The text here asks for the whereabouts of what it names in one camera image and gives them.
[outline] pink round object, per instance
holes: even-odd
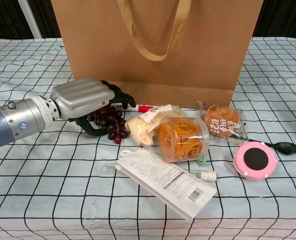
[[[263,142],[249,141],[241,145],[234,154],[233,165],[242,176],[249,180],[263,180],[276,169],[274,151]]]

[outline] robotic hand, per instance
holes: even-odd
[[[49,99],[35,96],[0,107],[0,147],[51,128],[56,119],[76,122],[87,134],[103,136],[94,129],[87,115],[113,103],[136,107],[132,96],[106,81],[84,78],[55,86]]]

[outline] white grid tablecloth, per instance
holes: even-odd
[[[72,80],[61,39],[0,40],[0,106]],[[231,105],[244,110],[250,138],[296,144],[296,39],[252,39]],[[274,174],[251,181],[233,167],[237,148],[211,142],[204,167],[179,163],[218,175],[217,194],[187,223],[130,178],[101,172],[139,149],[131,138],[116,145],[56,121],[0,148],[0,240],[296,239],[296,154],[276,152]]]

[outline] black circular pad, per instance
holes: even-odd
[[[262,170],[268,165],[267,154],[256,147],[248,149],[243,156],[243,160],[253,170]]]

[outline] spoon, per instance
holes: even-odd
[[[233,134],[230,137],[233,139],[240,139],[248,142],[261,142],[261,141],[257,141],[249,138],[240,137],[237,134]],[[264,144],[285,155],[291,155],[296,153],[296,145],[293,144],[292,142],[282,141],[282,142],[277,142],[275,144],[264,142]]]

